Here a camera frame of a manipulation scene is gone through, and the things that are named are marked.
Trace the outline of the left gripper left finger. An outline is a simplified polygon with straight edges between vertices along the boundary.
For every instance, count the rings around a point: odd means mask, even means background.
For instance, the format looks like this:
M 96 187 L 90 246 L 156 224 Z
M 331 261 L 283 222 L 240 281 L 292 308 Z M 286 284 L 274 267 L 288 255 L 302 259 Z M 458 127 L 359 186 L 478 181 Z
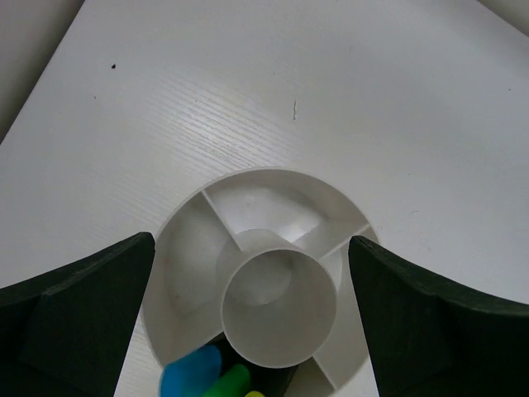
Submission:
M 112 396 L 150 278 L 149 232 L 1 290 L 3 396 Z

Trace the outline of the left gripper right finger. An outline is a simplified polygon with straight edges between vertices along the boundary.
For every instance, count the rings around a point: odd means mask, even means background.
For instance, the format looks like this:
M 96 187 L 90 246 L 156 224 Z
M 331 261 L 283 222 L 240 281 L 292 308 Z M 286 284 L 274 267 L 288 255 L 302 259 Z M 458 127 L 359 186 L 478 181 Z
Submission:
M 415 265 L 366 237 L 350 276 L 381 396 L 526 396 L 528 306 Z

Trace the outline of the blue cap highlighter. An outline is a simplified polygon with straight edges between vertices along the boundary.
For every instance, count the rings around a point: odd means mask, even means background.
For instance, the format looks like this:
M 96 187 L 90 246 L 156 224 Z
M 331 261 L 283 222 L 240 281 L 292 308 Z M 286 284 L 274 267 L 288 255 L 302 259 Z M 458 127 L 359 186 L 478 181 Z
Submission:
M 169 363 L 160 377 L 159 396 L 202 396 L 218 380 L 222 354 L 206 345 Z

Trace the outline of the green cap highlighter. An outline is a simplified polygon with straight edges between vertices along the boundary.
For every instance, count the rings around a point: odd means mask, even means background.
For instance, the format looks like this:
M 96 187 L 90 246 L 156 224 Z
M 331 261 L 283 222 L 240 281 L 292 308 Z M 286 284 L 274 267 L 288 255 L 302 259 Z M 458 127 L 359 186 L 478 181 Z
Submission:
M 221 376 L 203 397 L 243 397 L 250 389 L 250 371 L 242 364 L 237 364 Z

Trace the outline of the yellow cap highlighter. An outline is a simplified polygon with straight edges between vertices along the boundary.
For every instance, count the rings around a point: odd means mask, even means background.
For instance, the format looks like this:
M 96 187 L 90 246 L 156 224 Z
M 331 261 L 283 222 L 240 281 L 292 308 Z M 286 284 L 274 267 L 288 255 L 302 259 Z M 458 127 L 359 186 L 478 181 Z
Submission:
M 265 397 L 262 393 L 256 390 L 252 390 L 245 395 L 245 397 Z

